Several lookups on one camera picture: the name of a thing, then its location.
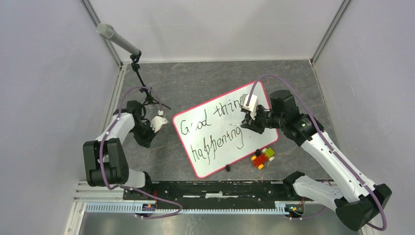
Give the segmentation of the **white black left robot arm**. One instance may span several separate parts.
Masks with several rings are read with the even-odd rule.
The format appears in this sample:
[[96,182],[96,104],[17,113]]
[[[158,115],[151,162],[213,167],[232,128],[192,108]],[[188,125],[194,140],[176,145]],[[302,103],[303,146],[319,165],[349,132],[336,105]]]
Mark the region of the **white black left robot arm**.
[[116,110],[112,122],[106,130],[93,141],[83,144],[83,156],[86,179],[91,187],[105,187],[101,171],[103,162],[108,185],[124,185],[132,181],[136,185],[135,193],[141,199],[149,199],[154,193],[151,183],[145,181],[145,173],[129,168],[122,143],[129,133],[133,134],[137,144],[149,148],[157,135],[145,118],[146,109],[138,101],[128,101],[127,107]]

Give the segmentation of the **pink framed whiteboard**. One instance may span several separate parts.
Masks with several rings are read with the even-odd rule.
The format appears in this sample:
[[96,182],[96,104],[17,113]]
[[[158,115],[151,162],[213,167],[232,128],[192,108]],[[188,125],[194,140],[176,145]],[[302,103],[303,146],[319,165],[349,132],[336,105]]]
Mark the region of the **pink framed whiteboard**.
[[193,108],[176,114],[172,121],[188,156],[195,175],[203,179],[244,157],[254,155],[278,141],[276,129],[266,129],[263,134],[240,126],[245,113],[241,112],[241,96],[254,90],[258,102],[270,107],[261,82],[250,82]]

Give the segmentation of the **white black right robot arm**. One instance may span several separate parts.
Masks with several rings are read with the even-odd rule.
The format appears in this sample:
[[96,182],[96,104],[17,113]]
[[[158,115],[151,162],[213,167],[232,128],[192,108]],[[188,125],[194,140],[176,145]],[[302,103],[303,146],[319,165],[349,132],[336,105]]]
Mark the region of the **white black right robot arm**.
[[266,109],[258,103],[256,95],[244,94],[240,103],[245,113],[241,127],[259,134],[267,128],[281,130],[310,154],[336,184],[332,187],[296,171],[283,180],[283,195],[289,200],[305,197],[331,209],[353,231],[370,226],[378,215],[385,219],[384,208],[392,195],[391,189],[360,172],[311,114],[300,113],[288,90],[271,93],[270,100],[271,107]]

